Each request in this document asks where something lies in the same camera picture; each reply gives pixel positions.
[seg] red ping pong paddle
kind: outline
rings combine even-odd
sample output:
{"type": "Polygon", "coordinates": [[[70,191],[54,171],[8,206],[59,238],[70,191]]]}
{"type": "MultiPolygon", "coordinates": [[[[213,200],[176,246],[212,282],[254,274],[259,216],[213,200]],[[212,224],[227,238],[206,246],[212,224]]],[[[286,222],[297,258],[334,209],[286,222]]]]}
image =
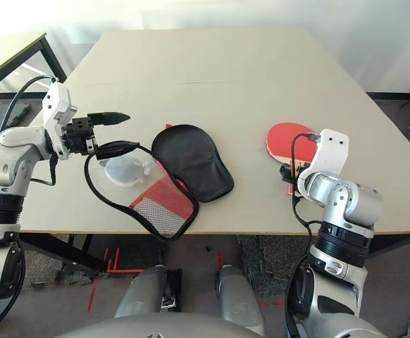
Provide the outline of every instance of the red ping pong paddle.
{"type": "MultiPolygon", "coordinates": [[[[268,153],[277,161],[292,164],[291,145],[296,135],[303,132],[314,132],[312,129],[297,123],[279,123],[272,126],[266,137],[268,153]]],[[[294,146],[294,164],[296,170],[304,162],[312,162],[316,153],[316,143],[305,137],[297,139],[294,146]]],[[[292,184],[289,184],[288,194],[292,194],[292,184]]]]}

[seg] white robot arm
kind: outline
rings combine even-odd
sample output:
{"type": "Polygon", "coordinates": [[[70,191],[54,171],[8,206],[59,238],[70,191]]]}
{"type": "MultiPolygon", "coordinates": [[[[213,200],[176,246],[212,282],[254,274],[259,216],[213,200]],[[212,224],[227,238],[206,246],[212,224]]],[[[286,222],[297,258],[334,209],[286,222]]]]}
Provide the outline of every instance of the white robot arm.
{"type": "Polygon", "coordinates": [[[24,267],[18,218],[30,181],[54,185],[58,159],[97,150],[94,125],[112,125],[129,118],[122,113],[98,113],[70,122],[76,111],[67,87],[54,82],[42,101],[43,126],[15,127],[0,133],[0,299],[21,287],[24,267]],[[36,162],[43,160],[50,160],[52,182],[31,178],[36,162]]]}
{"type": "MultiPolygon", "coordinates": [[[[291,337],[385,337],[359,318],[367,270],[364,261],[382,213],[376,190],[338,176],[346,162],[349,138],[325,129],[304,135],[317,142],[316,155],[292,182],[307,200],[324,208],[318,240],[292,279],[287,303],[296,318],[291,337]]],[[[294,177],[283,165],[284,180],[294,177]]]]}

